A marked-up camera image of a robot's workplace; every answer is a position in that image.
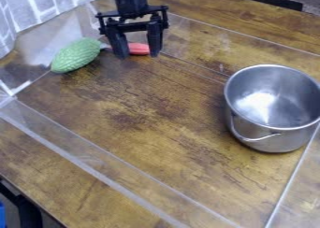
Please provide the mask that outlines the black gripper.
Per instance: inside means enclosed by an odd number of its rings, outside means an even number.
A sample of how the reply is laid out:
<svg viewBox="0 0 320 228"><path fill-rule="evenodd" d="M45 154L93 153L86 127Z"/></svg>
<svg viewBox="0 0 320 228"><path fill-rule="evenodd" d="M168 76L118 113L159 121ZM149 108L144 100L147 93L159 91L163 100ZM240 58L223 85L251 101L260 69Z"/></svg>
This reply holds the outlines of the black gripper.
<svg viewBox="0 0 320 228"><path fill-rule="evenodd" d="M118 58L129 57L129 46L125 33L120 24L129 19L143 18L152 15L148 23L148 43L151 55L157 57L163 47L163 29L169 28L168 6L151 6L148 0L116 0L117 9L100 12L97 18L101 24L101 32L106 34L114 54Z"/></svg>

